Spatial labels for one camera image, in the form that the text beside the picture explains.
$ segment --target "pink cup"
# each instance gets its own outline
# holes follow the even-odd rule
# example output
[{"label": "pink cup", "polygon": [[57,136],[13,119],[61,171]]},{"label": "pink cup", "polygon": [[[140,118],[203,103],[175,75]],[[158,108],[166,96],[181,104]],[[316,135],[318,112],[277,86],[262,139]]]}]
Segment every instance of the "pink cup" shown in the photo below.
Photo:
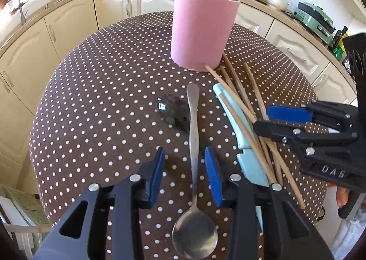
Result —
[{"label": "pink cup", "polygon": [[170,55],[185,69],[216,68],[239,8],[230,0],[175,0]]}]

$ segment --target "polka dot tablecloth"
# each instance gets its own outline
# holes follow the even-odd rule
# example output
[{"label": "polka dot tablecloth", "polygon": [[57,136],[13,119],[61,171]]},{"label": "polka dot tablecloth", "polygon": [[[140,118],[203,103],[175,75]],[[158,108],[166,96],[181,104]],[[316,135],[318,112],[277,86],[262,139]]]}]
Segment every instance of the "polka dot tablecloth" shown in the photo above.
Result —
[{"label": "polka dot tablecloth", "polygon": [[[151,210],[140,210],[145,259],[182,258],[171,241],[173,225],[191,204],[188,135],[168,126],[156,112],[159,95],[186,98],[186,86],[201,91],[198,126],[221,159],[240,173],[240,153],[232,127],[212,91],[209,73],[183,69],[170,58],[171,12],[123,20],[84,40],[54,72],[47,85],[30,137],[30,155],[44,210],[54,225],[90,183],[109,186],[136,173],[165,149],[160,194]],[[310,84],[292,61],[272,44],[234,25],[226,53],[254,109],[259,107],[243,63],[247,62],[265,104],[300,106],[315,98]],[[322,132],[318,125],[307,127]],[[323,203],[326,183],[299,173],[299,162],[282,144],[279,151],[305,199],[306,216],[314,223]],[[218,209],[208,188],[202,159],[199,165],[198,207],[218,228],[217,248],[209,258],[224,259],[230,232],[230,210]],[[289,195],[293,191],[284,178]],[[107,253],[111,253],[111,233]],[[258,234],[261,259],[262,234]]]}]

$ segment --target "screw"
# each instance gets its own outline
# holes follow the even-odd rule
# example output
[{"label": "screw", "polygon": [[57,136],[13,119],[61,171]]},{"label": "screw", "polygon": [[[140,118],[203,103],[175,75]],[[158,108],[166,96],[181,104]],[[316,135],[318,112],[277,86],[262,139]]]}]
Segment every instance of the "screw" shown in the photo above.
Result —
[{"label": "screw", "polygon": [[273,191],[279,192],[282,190],[282,186],[279,183],[273,183],[271,187]]},{"label": "screw", "polygon": [[99,185],[97,183],[91,183],[88,187],[88,190],[90,192],[94,192],[99,189]]},{"label": "screw", "polygon": [[138,182],[139,180],[141,180],[141,175],[139,174],[132,174],[129,176],[129,180],[131,182]]},{"label": "screw", "polygon": [[230,180],[232,180],[233,182],[239,182],[242,179],[242,177],[240,176],[240,174],[237,173],[233,173],[230,176]]},{"label": "screw", "polygon": [[312,156],[315,153],[315,149],[313,147],[308,147],[305,152],[306,156]]}]

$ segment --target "round table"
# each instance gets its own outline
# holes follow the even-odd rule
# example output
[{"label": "round table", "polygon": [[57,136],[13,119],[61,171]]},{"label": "round table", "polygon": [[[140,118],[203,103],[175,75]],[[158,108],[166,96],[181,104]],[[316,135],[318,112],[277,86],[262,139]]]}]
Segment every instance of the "round table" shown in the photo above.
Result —
[{"label": "round table", "polygon": [[[212,91],[217,81],[209,73],[183,69],[170,58],[172,17],[172,12],[157,12],[129,18],[84,40],[51,77],[30,138],[41,201],[53,225],[90,183],[116,184],[151,160],[157,147],[164,148],[165,171],[157,203],[151,210],[140,210],[145,259],[180,257],[173,248],[171,232],[191,201],[188,135],[161,120],[156,112],[160,94],[170,93],[187,100],[187,84],[199,85],[199,129],[220,158],[232,164],[233,172],[240,173],[236,155],[241,151]],[[235,24],[226,53],[259,118],[259,107],[242,66],[244,62],[249,64],[266,106],[295,107],[315,98],[310,84],[293,62],[256,33]],[[307,129],[323,130],[315,124]],[[304,212],[315,223],[326,183],[299,173],[297,157],[286,145],[278,147],[305,199]],[[217,248],[209,257],[224,259],[230,210],[218,209],[212,201],[203,163],[201,160],[199,164],[198,207],[218,227]],[[293,197],[286,178],[284,185]],[[261,235],[258,234],[260,260]],[[107,253],[110,253],[108,239]]]}]

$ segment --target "green appliance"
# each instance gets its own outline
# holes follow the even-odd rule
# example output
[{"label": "green appliance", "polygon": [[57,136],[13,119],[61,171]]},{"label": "green appliance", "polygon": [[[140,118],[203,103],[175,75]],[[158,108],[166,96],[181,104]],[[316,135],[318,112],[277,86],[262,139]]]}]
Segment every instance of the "green appliance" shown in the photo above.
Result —
[{"label": "green appliance", "polygon": [[321,7],[308,2],[299,2],[293,16],[318,36],[324,44],[329,45],[333,40],[332,34],[335,31],[333,21]]}]

